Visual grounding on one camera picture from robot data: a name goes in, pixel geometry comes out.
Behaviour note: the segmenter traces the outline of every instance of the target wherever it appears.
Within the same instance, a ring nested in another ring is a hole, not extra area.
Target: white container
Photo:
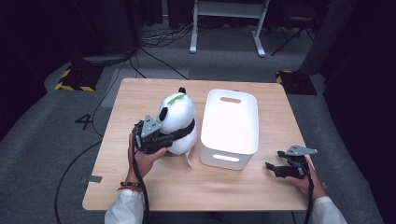
[[[240,91],[210,91],[201,131],[201,161],[210,166],[242,170],[258,148],[256,98]]]

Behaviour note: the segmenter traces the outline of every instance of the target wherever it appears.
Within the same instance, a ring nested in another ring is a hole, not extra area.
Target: black base
[[[280,70],[276,72],[275,77],[286,94],[318,95],[309,76],[300,75],[295,71]]]
[[[96,91],[96,84],[103,69],[103,66],[89,66],[81,69],[70,65],[62,75],[55,90]]]

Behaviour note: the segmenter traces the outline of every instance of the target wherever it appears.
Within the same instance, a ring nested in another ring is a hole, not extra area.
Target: hand
[[[134,155],[134,157],[136,158],[137,166],[139,167],[139,171],[140,171],[140,175],[143,178],[146,174],[149,173],[154,162],[156,160],[158,160],[163,154],[165,154],[167,148],[163,147],[154,154],[145,154],[139,150],[136,150],[136,148],[134,148],[133,135],[131,133],[129,134],[129,147],[128,147],[129,170],[128,170],[128,175],[127,175],[125,181],[137,183],[138,181],[134,174],[133,159],[132,159],[133,150],[136,151],[136,154]]]
[[[315,171],[314,167],[312,167],[311,162],[308,162],[308,166],[309,166],[309,170],[311,172],[312,181],[314,182],[313,199],[315,200],[316,198],[327,196],[326,191],[324,191],[324,188],[321,185],[321,182],[320,182],[320,179],[318,177],[318,174]],[[294,185],[305,196],[308,197],[308,195],[309,195],[309,182],[308,182],[308,176],[307,175],[304,177],[304,179],[299,179],[299,178],[294,178],[294,177],[291,177],[291,176],[286,176],[285,180],[287,180],[289,183]]]

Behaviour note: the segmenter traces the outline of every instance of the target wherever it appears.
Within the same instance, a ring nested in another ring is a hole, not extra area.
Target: stuffed animal
[[[195,104],[186,89],[180,87],[177,93],[167,96],[161,102],[157,121],[161,123],[160,133],[174,134],[176,140],[168,151],[185,154],[187,164],[192,167],[189,155],[197,139],[195,124]]]

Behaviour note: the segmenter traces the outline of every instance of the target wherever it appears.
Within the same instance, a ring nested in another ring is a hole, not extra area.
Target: white shirt
[[[117,200],[105,214],[105,223],[140,224],[143,220],[143,196],[130,189],[123,189]],[[329,197],[314,201],[312,221],[314,224],[346,224],[347,221]]]

